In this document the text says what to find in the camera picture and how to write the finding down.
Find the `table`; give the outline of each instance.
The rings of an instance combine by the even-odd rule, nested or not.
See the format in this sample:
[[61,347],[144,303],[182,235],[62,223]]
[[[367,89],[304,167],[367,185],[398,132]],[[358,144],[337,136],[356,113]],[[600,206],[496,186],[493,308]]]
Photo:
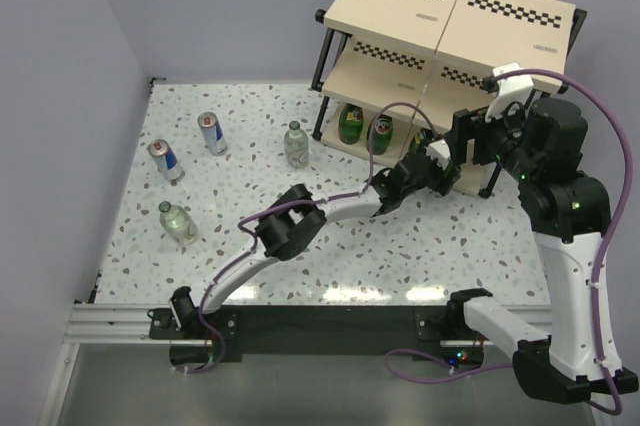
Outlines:
[[[298,120],[310,134],[321,99],[302,84],[156,85],[96,303],[165,303],[177,287],[210,278],[247,239],[236,229],[239,218],[268,207],[291,185],[304,182],[324,194],[363,182],[365,160],[313,140],[308,168],[286,164],[287,124]],[[220,119],[229,143],[223,156],[204,147],[196,124],[203,111]],[[176,185],[146,151],[157,137],[169,141],[186,170]],[[199,228],[195,243],[181,248],[166,237],[162,200],[190,211]],[[227,303],[444,304],[450,292],[479,286],[508,306],[549,303],[528,218],[506,175],[488,200],[421,191],[387,216],[328,225],[303,254],[259,273]]]

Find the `green bottle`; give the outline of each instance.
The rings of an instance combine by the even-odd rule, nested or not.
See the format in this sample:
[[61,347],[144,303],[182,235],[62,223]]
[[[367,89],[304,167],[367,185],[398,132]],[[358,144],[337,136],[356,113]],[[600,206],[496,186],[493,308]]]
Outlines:
[[364,126],[364,115],[362,108],[355,104],[348,104],[340,113],[340,121],[338,123],[338,135],[340,141],[346,144],[357,143]]
[[[391,138],[393,137],[393,121],[386,115],[382,115],[378,118],[375,127],[373,128],[373,154],[380,155],[389,148],[391,144]],[[367,128],[367,150],[369,149],[369,134],[371,133],[371,126]]]
[[418,131],[411,140],[408,152],[415,153],[416,151],[418,151],[418,148],[423,141],[426,141],[428,144],[433,141],[433,138],[433,132],[430,129],[421,128],[420,131]]

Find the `white table with gray spots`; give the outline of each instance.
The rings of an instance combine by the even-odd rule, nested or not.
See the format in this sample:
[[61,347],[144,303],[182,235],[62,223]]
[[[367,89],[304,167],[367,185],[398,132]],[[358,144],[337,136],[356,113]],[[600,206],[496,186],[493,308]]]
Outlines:
[[[289,121],[310,135],[320,102],[302,84],[156,85],[95,302],[164,304],[176,287],[210,278],[247,239],[239,218],[268,207],[291,185],[328,193],[363,182],[365,160],[312,139],[309,167],[286,164]],[[205,149],[196,123],[203,111],[220,119],[229,144],[223,156]],[[186,170],[177,185],[147,153],[155,138],[170,143]],[[189,211],[199,229],[195,243],[181,248],[164,234],[163,200]],[[420,191],[387,216],[328,225],[303,254],[262,271],[227,303],[444,304],[450,292],[478,286],[507,306],[549,304],[528,218],[506,175],[488,200]]]

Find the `checkered pattern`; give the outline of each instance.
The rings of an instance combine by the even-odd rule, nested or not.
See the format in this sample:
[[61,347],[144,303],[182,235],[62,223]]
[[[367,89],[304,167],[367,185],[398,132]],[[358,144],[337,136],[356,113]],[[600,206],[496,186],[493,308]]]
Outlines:
[[478,7],[482,10],[489,10],[495,14],[502,14],[508,18],[516,18],[520,21],[529,23],[538,23],[542,26],[553,26],[560,28],[562,16],[551,16],[549,13],[539,13],[535,9],[525,9],[522,6],[514,6],[512,4],[503,4],[500,1],[491,0],[469,0],[469,6]]
[[472,88],[482,89],[482,79],[474,76],[473,74],[463,73],[457,69],[452,69],[449,66],[445,66],[440,76],[448,78],[451,81],[457,81],[458,83],[466,84]]
[[393,51],[389,51],[388,49],[382,49],[377,46],[363,43],[362,41],[358,41],[353,50],[366,56],[378,58],[400,66],[406,66],[407,68],[422,69],[422,66],[425,63],[424,59],[414,58],[413,56],[407,56],[406,54],[398,54]]

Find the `soda can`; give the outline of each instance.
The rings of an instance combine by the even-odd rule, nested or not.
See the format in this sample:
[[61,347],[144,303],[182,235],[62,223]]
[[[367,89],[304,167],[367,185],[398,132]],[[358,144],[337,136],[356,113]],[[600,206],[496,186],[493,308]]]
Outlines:
[[198,126],[211,154],[220,155],[227,150],[227,140],[224,139],[220,121],[215,114],[209,111],[202,113],[198,116]]
[[184,177],[184,169],[173,154],[169,143],[164,139],[156,139],[149,143],[147,151],[153,158],[160,171],[167,181],[180,181]]

